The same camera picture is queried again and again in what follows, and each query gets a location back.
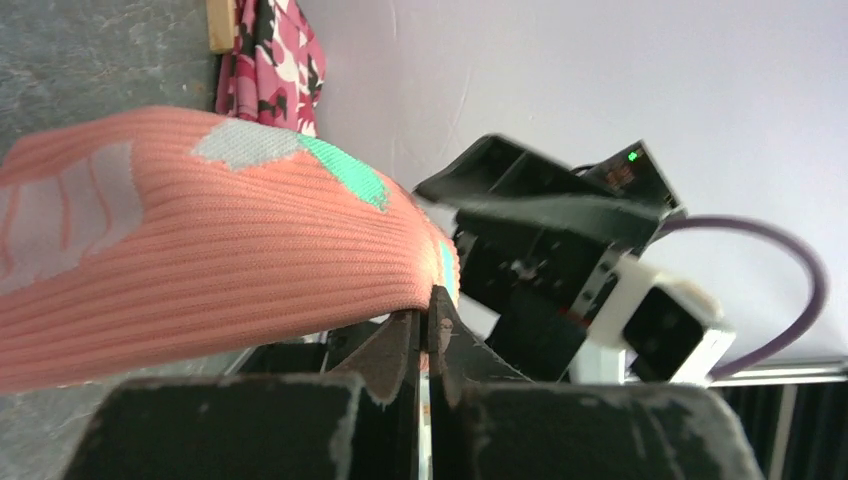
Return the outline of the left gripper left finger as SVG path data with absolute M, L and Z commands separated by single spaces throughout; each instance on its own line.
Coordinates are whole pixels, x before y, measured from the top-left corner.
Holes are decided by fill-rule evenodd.
M 327 373 L 130 379 L 68 479 L 414 479 L 419 320 L 392 314 Z

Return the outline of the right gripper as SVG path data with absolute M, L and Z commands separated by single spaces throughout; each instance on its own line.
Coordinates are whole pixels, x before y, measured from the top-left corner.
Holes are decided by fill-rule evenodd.
M 527 377 L 568 381 L 585 340 L 565 317 L 601 257 L 641 254 L 679 203 L 646 145 L 567 168 L 480 137 L 414 193 L 457 210 L 460 290 L 498 316 L 487 344 Z

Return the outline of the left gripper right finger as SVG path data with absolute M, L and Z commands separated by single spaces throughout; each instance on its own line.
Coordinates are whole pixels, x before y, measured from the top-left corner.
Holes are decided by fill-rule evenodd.
M 527 380 L 461 322 L 443 287 L 427 319 L 437 479 L 758 479 L 738 416 L 669 384 Z

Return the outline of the pink sock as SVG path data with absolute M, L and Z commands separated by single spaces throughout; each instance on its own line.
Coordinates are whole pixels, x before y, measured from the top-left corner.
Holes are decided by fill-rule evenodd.
M 323 140 L 145 107 L 18 140 L 1 166 L 1 390 L 423 310 L 450 238 Z

